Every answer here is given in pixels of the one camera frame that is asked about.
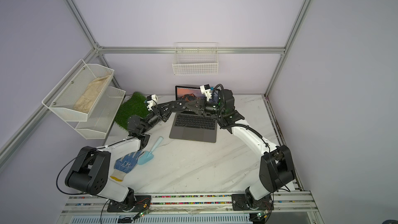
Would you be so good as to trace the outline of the grey laptop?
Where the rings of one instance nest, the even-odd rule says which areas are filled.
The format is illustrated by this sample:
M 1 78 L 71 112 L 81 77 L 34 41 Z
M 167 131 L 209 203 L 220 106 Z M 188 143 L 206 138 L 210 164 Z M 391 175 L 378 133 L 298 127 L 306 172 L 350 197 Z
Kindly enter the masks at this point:
M 207 99 L 199 87 L 175 87 L 176 100 L 186 102 Z M 169 135 L 170 139 L 215 143 L 217 121 L 213 117 L 199 116 L 191 110 L 176 113 Z

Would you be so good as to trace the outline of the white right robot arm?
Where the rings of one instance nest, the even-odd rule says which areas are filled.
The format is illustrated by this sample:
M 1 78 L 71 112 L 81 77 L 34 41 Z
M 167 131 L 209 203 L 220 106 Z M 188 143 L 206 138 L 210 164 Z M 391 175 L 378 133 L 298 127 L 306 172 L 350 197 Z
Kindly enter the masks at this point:
M 222 84 L 214 88 L 200 86 L 205 99 L 186 104 L 186 108 L 200 116 L 215 117 L 220 129 L 227 130 L 243 141 L 260 162 L 257 181 L 245 190 L 245 202 L 248 208 L 256 209 L 274 192 L 285 189 L 296 179 L 292 154 L 286 146 L 278 146 L 263 138 L 235 109 L 235 98 L 231 90 Z

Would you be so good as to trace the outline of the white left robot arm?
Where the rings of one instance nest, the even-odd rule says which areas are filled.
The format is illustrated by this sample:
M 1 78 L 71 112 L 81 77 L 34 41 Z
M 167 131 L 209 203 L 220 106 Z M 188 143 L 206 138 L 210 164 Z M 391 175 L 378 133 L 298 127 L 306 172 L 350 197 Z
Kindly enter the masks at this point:
M 131 116 L 127 121 L 128 138 L 103 147 L 83 147 L 73 158 L 65 185 L 77 190 L 77 196 L 89 194 L 110 200 L 110 204 L 123 212 L 131 211 L 140 203 L 134 190 L 122 185 L 124 177 L 131 172 L 144 155 L 149 141 L 150 129 L 160 121 L 166 122 L 172 113 L 191 109 L 185 100 L 158 104 L 147 101 L 149 114 L 146 117 Z

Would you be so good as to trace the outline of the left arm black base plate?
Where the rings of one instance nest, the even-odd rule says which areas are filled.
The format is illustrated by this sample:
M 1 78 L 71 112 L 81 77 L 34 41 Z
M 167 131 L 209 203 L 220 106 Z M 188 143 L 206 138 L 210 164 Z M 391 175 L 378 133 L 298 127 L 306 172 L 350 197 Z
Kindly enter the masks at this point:
M 122 212 L 142 212 L 143 210 L 150 208 L 151 203 L 150 195 L 143 196 L 130 196 L 127 197 L 123 202 L 117 202 L 110 200 L 107 207 L 108 213 L 122 213 Z

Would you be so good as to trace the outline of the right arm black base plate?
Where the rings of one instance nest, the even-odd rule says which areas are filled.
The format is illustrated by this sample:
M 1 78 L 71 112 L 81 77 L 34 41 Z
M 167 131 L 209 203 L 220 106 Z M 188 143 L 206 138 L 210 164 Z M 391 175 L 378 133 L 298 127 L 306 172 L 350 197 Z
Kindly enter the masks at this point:
M 269 211 L 274 209 L 271 195 L 265 196 L 260 200 L 255 200 L 247 194 L 233 194 L 231 198 L 234 211 Z

